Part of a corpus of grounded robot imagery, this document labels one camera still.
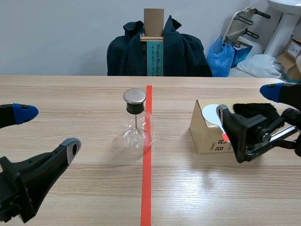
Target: blue fingertip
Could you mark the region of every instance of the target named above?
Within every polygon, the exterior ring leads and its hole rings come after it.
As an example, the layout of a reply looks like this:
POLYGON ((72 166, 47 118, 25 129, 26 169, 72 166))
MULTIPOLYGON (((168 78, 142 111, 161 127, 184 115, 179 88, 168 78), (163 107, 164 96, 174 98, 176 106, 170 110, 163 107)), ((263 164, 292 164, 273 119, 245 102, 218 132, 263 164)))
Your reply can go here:
POLYGON ((260 88, 260 93, 267 99, 279 103, 280 91, 283 83, 278 83, 275 86, 264 85, 260 88))
POLYGON ((34 119, 39 111, 35 106, 28 106, 28 108, 24 109, 20 104, 13 104, 13 111, 15 115, 16 124, 22 124, 26 121, 30 121, 34 119))

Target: cardboard box on floor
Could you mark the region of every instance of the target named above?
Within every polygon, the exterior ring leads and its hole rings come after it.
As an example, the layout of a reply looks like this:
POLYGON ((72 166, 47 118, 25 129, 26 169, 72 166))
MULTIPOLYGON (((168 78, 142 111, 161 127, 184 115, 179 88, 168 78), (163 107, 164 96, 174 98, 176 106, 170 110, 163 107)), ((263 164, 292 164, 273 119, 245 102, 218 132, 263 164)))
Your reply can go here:
POLYGON ((288 81, 298 82, 301 79, 301 73, 296 65, 296 59, 300 55, 301 39, 290 39, 285 52, 277 57, 277 60, 284 67, 283 72, 288 81))
POLYGON ((249 103, 271 103, 271 101, 260 98, 231 98, 231 99, 200 99, 197 100, 194 106, 192 119, 190 123, 190 132, 197 149, 197 153, 222 153, 232 152, 230 142, 225 142, 222 138, 222 130, 219 126, 207 122, 202 110, 207 105, 226 105, 231 112, 234 104, 249 104, 249 103))

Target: black jacket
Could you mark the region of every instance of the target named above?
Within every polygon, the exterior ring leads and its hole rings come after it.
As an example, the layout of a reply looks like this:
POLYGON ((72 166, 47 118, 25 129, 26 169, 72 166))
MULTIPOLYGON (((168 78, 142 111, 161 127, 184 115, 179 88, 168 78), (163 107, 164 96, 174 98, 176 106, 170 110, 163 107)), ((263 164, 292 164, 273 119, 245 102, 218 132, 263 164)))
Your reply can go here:
MULTIPOLYGON (((201 41, 176 30, 181 24, 169 16, 163 32, 163 75, 212 77, 201 41)), ((143 22, 123 26, 125 35, 117 37, 107 52, 108 75, 146 76, 140 43, 143 22)))

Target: metal lid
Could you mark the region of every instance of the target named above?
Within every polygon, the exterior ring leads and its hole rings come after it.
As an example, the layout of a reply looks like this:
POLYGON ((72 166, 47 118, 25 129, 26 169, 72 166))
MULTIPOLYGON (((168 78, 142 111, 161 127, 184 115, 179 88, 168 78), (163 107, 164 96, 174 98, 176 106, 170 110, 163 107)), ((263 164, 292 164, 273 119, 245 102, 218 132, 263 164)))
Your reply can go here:
POLYGON ((124 92, 123 99, 131 105, 142 104, 146 99, 146 94, 141 89, 129 89, 124 92))

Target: blue plastic bag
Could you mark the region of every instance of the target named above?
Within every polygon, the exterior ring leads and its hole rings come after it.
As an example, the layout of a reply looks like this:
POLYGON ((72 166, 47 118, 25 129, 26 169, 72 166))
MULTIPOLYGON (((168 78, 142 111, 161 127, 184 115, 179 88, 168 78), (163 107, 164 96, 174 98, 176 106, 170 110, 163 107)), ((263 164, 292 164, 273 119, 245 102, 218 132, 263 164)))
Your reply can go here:
POLYGON ((222 46, 222 37, 220 36, 210 48, 207 59, 213 77, 229 76, 234 54, 235 51, 231 44, 222 46))

